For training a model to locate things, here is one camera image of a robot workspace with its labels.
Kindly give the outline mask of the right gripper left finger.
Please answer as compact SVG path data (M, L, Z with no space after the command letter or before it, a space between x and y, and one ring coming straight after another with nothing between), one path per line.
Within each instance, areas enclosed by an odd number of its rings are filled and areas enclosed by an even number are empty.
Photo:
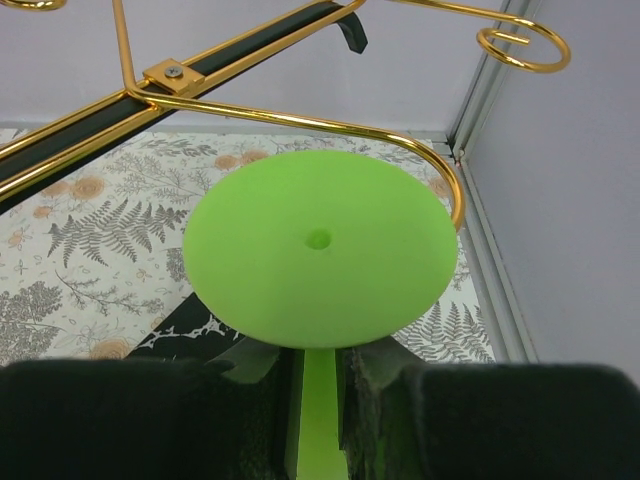
M276 479L290 355L32 360L1 370L5 479Z

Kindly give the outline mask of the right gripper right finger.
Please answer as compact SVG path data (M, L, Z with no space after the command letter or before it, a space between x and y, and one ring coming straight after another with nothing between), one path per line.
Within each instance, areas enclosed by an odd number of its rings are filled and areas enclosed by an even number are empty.
M635 479L639 390L603 365L428 363L393 338L337 353L353 479Z

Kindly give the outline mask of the green plastic wine glass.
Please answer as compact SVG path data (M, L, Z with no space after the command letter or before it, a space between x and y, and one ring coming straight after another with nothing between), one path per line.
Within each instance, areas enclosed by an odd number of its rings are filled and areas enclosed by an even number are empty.
M399 167L338 151L277 154L229 174L194 208L183 238L199 300L237 332L303 355L297 479L344 479L338 350L406 327L447 289L465 197Z

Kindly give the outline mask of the gold wine glass rack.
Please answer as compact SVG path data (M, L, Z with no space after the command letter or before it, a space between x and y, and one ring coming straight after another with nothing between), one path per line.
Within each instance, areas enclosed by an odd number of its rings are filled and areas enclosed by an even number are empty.
M352 51L362 52L367 39L357 9L355 1L312 1L186 61L168 59L137 76L124 6L113 2L107 17L116 26L118 69L124 77L123 88L26 135L2 135L1 217L46 187L148 131L319 134L381 142L402 149L433 168L444 182L447 195L440 198L429 189L443 203L448 203L448 185L436 162L444 161L450 166L464 193L462 169L458 162L428 141L381 127L225 104L209 97L214 89L331 25L342 30ZM494 359L479 308L452 300L455 290L469 288L460 252L459 233L464 219L465 213L457 233L457 264L447 289L420 318L386 336L425 362L490 363ZM209 313L220 320L191 287L175 319L185 320L197 313ZM238 334L237 341L249 338L220 321Z

